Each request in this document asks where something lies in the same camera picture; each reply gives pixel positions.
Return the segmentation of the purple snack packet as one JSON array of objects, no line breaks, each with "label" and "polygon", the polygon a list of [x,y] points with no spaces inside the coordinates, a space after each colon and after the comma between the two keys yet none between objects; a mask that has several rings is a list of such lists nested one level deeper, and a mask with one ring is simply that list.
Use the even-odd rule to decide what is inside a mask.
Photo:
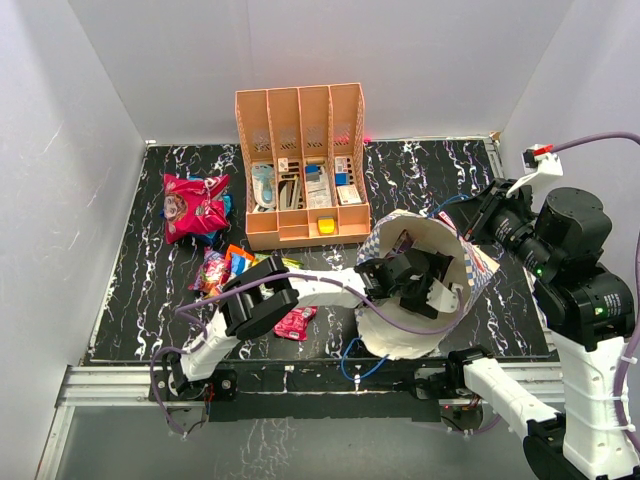
[{"label": "purple snack packet", "polygon": [[414,244],[414,239],[407,230],[403,230],[397,238],[390,253],[399,255],[410,249]]}]

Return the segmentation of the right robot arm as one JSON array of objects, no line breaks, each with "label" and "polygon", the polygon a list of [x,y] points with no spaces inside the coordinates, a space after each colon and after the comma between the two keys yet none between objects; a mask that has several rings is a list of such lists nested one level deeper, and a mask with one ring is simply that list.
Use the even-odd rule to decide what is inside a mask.
[{"label": "right robot arm", "polygon": [[581,189],[550,191],[539,212],[532,203],[530,186],[499,179],[445,215],[464,240],[498,244],[532,274],[561,365],[564,407],[538,400],[480,346],[450,353],[447,388],[485,400],[540,479],[635,479],[639,446],[623,376],[635,309],[630,288],[600,261],[611,220]]}]

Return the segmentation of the blue checkered paper bag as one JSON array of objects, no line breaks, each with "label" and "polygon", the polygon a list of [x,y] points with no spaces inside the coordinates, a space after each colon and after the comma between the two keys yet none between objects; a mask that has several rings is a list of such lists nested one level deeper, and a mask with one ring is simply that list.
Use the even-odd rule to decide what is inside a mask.
[{"label": "blue checkered paper bag", "polygon": [[470,312],[499,269],[499,263],[463,239],[443,208],[421,216],[397,209],[379,220],[361,245],[356,265],[370,260],[395,260],[390,253],[403,230],[414,239],[411,248],[431,256],[442,254],[449,262],[439,280],[446,286],[463,286],[458,311],[440,313],[430,319],[399,306],[399,296],[380,300],[375,308],[365,304],[355,309],[360,340],[366,349],[386,360],[414,360],[436,351],[439,344]]}]

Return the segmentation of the green snack packet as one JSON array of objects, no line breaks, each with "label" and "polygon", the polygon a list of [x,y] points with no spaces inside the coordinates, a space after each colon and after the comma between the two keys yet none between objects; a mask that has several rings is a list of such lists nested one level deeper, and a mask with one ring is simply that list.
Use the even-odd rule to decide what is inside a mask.
[{"label": "green snack packet", "polygon": [[[265,254],[265,253],[256,253],[254,255],[254,260],[252,261],[251,266],[256,266],[258,263],[268,259],[271,257],[271,254]],[[288,258],[288,257],[282,257],[278,254],[276,254],[276,257],[280,258],[282,263],[284,264],[285,267],[289,268],[289,269],[297,269],[297,270],[301,270],[304,267],[304,264],[299,261],[299,260],[295,260],[292,258]]]}]

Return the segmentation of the small pink snack packet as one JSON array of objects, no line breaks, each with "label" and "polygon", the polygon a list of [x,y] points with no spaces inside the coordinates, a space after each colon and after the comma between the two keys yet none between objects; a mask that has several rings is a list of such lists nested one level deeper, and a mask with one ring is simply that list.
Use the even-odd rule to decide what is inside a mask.
[{"label": "small pink snack packet", "polygon": [[316,314],[315,306],[294,308],[273,327],[273,332],[280,338],[306,341],[307,327]]}]

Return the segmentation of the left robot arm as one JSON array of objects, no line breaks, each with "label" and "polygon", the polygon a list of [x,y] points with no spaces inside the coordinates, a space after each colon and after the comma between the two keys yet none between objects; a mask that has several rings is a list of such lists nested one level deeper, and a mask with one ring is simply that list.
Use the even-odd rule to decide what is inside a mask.
[{"label": "left robot arm", "polygon": [[340,271],[293,271],[278,256],[231,279],[208,302],[214,314],[202,332],[170,361],[167,385],[186,399],[200,396],[217,365],[242,341],[267,334],[294,309],[363,307],[384,322],[398,323],[382,307],[393,300],[412,313],[434,319],[436,287],[449,261],[410,248],[389,258],[369,259]]}]

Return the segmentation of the purple Fox's candy bag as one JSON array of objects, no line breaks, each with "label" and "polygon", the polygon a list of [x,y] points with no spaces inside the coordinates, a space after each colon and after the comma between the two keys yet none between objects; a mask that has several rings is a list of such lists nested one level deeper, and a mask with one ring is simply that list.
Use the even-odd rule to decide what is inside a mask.
[{"label": "purple Fox's candy bag", "polygon": [[223,254],[206,247],[203,262],[189,289],[206,296],[218,295],[229,279],[230,265],[230,261]]}]

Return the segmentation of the blue snack box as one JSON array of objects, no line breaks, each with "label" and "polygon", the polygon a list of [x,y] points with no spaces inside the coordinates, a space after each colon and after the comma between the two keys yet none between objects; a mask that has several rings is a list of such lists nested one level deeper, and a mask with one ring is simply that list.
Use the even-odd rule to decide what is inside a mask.
[{"label": "blue snack box", "polygon": [[231,254],[230,275],[232,278],[237,277],[252,267],[254,257],[249,254]]}]

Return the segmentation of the orange Fox's candy bag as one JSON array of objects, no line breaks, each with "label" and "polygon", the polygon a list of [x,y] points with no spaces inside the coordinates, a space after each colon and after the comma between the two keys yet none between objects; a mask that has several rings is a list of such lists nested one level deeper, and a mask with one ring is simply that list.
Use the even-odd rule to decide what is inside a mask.
[{"label": "orange Fox's candy bag", "polygon": [[218,273],[218,280],[217,280],[217,284],[214,287],[214,289],[211,291],[211,293],[215,293],[215,294],[219,294],[222,292],[223,287],[231,280],[233,280],[234,278],[231,277],[230,275],[230,262],[231,262],[231,254],[232,253],[239,253],[239,254],[249,254],[251,256],[253,256],[251,253],[249,253],[248,251],[235,246],[235,245],[230,245],[225,253],[225,257],[224,260],[221,263],[221,266],[219,268],[219,273]]}]

